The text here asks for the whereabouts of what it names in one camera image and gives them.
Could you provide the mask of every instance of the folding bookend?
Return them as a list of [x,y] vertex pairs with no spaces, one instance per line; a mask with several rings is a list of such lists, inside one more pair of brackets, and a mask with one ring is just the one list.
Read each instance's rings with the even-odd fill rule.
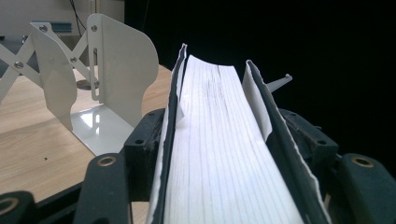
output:
[[[150,39],[107,16],[92,14],[87,31],[71,50],[50,23],[31,24],[32,33],[20,50],[27,55],[12,55],[0,45],[9,60],[1,59],[13,65],[0,80],[0,87],[5,86],[0,101],[21,73],[43,88],[48,110],[95,155],[119,152],[141,120],[143,94],[158,74],[158,56]],[[87,46],[89,68],[79,60]],[[34,50],[40,74],[24,63]],[[15,62],[25,65],[24,71]],[[92,99],[100,104],[71,114],[78,97],[73,68],[90,81]]]

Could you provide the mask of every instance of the screw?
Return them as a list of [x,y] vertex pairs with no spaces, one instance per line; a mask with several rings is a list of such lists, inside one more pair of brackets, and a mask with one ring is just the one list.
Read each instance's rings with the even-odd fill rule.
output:
[[23,68],[23,63],[21,63],[21,62],[15,62],[15,63],[14,63],[14,67],[16,67],[16,68],[18,68],[18,69],[21,69],[21,68]]
[[45,25],[40,25],[40,26],[38,27],[38,29],[39,29],[41,32],[43,32],[43,33],[46,33],[46,32],[48,31],[48,28],[47,28],[47,26],[45,26]]

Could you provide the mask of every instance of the metal bookend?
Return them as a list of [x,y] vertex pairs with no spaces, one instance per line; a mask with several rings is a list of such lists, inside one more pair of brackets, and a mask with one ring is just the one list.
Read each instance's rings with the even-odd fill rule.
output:
[[[93,154],[119,152],[142,119],[143,95],[158,74],[157,51],[150,39],[121,22],[92,14],[88,31],[71,50],[53,33],[49,22],[31,24],[32,33],[20,53],[13,55],[0,45],[0,52],[6,55],[0,59],[10,65],[5,78],[0,79],[0,87],[4,87],[0,102],[18,74],[26,75],[43,88],[49,111]],[[87,47],[90,68],[79,60]],[[15,63],[26,64],[34,51],[40,74],[28,65],[19,68]],[[73,68],[90,81],[92,99],[100,104],[71,114],[78,97]]]

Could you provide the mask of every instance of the black background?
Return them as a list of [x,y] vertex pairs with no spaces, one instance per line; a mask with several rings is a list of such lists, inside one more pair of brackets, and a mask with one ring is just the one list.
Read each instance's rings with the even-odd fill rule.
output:
[[125,1],[125,23],[172,69],[182,43],[207,62],[252,60],[264,82],[291,74],[278,107],[322,128],[340,147],[395,163],[396,17],[388,1]]

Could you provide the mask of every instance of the table surface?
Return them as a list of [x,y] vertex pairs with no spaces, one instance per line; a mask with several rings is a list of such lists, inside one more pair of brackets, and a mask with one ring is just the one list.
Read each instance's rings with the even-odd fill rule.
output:
[[[143,97],[142,115],[165,108],[171,72],[159,66]],[[76,79],[84,79],[75,71]],[[78,90],[72,113],[98,105]],[[84,179],[94,155],[46,108],[44,92],[19,76],[0,104],[0,194],[27,190],[40,202]],[[145,223],[149,203],[133,203],[134,223]]]

